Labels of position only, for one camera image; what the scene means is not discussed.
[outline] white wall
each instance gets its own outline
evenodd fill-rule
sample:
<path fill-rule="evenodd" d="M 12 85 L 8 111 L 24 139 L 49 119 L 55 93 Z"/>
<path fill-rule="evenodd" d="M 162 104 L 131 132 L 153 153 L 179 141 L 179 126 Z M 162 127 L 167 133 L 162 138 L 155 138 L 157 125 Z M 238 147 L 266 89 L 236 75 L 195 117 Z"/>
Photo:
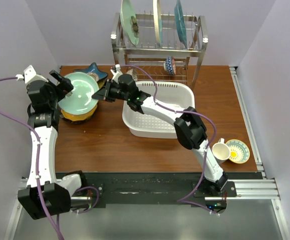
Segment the white wall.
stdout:
<path fill-rule="evenodd" d="M 60 65 L 113 64 L 110 33 L 120 0 L 26 0 Z M 152 11 L 152 0 L 131 0 L 136 12 Z M 161 0 L 173 14 L 176 0 Z M 209 42 L 203 64 L 237 66 L 274 0 L 182 0 L 184 14 L 205 15 Z"/>
<path fill-rule="evenodd" d="M 0 78 L 15 76 L 32 64 L 47 74 L 57 66 L 24 0 L 0 0 Z M 30 103 L 23 82 L 0 84 L 0 108 L 27 121 Z M 21 176 L 31 162 L 30 133 L 0 116 L 0 240 L 4 238 Z"/>
<path fill-rule="evenodd" d="M 276 0 L 238 67 L 266 173 L 290 228 L 290 0 Z"/>

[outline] brown wooden tabletop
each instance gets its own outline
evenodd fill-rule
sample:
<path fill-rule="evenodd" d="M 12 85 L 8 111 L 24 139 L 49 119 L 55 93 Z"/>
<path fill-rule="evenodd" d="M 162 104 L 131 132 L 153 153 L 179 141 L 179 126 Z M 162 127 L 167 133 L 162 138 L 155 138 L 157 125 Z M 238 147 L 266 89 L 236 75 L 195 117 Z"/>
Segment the brown wooden tabletop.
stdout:
<path fill-rule="evenodd" d="M 61 75 L 85 66 L 62 66 Z M 189 67 L 192 77 L 195 66 Z M 110 66 L 99 66 L 110 73 Z M 227 66 L 202 66 L 195 89 L 195 108 L 212 119 L 217 137 L 239 139 L 249 149 L 239 102 Z M 56 143 L 57 172 L 200 172 L 201 166 L 193 153 L 177 139 L 137 137 L 130 133 L 122 120 L 123 101 L 99 102 L 95 114 L 85 123 L 71 124 L 61 120 Z M 204 120 L 207 135 L 212 126 Z M 221 165 L 227 172 L 257 171 L 253 155 L 244 164 L 226 161 Z"/>

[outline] dish drying basket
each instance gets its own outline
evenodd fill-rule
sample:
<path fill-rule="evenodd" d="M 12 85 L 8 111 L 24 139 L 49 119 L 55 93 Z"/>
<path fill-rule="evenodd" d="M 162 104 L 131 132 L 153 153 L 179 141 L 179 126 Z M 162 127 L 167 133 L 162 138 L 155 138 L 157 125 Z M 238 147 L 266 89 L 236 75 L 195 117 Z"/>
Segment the dish drying basket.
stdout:
<path fill-rule="evenodd" d="M 115 64 L 135 65 L 148 72 L 155 81 L 180 82 L 191 89 L 195 87 L 198 73 L 208 43 L 207 27 L 204 16 L 184 15 L 187 48 L 179 41 L 175 15 L 162 14 L 162 46 L 158 47 L 155 37 L 154 16 L 150 13 L 136 14 L 139 29 L 139 44 L 134 46 L 124 34 L 119 13 L 116 13 L 111 44 Z M 176 74 L 169 75 L 163 68 L 167 57 L 175 58 Z M 189 62 L 197 58 L 193 75 L 188 72 Z M 136 69 L 138 80 L 149 80 L 148 76 Z"/>
<path fill-rule="evenodd" d="M 138 81 L 136 86 L 139 90 L 151 95 L 155 93 L 155 86 L 152 81 Z M 157 87 L 156 97 L 158 100 L 184 109 L 189 106 L 195 107 L 194 94 L 188 86 L 178 82 L 159 82 Z M 154 116 L 132 111 L 126 101 L 123 106 L 123 121 L 130 132 L 138 137 L 177 138 L 174 126 Z"/>

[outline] metal dish rack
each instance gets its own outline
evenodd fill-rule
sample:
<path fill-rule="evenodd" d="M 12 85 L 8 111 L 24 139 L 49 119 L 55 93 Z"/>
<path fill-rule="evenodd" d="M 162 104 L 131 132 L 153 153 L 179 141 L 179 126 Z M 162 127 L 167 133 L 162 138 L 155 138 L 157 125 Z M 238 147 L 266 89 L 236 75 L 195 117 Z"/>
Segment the metal dish rack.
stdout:
<path fill-rule="evenodd" d="M 207 27 L 204 16 L 185 15 L 187 48 L 178 39 L 175 15 L 162 14 L 162 46 L 158 47 L 155 37 L 154 16 L 152 13 L 136 14 L 139 28 L 139 44 L 134 46 L 124 34 L 120 14 L 116 13 L 111 33 L 111 44 L 115 64 L 124 62 L 135 65 L 148 72 L 156 81 L 175 81 L 195 87 L 198 73 L 208 43 Z M 175 58 L 176 75 L 169 75 L 163 68 L 168 56 Z M 198 58 L 193 75 L 188 72 L 191 58 Z M 148 80 L 148 76 L 137 70 L 138 80 Z"/>

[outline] gray floor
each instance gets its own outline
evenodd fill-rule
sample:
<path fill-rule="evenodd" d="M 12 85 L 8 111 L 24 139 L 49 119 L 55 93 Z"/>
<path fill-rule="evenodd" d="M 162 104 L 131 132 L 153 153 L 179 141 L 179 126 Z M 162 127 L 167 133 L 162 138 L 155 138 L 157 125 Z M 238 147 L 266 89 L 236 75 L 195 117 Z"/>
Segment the gray floor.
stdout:
<path fill-rule="evenodd" d="M 281 240 L 270 200 L 231 200 L 220 217 L 189 205 L 117 205 L 78 217 L 64 213 L 66 240 Z M 23 210 L 15 240 L 57 239 L 46 219 Z"/>

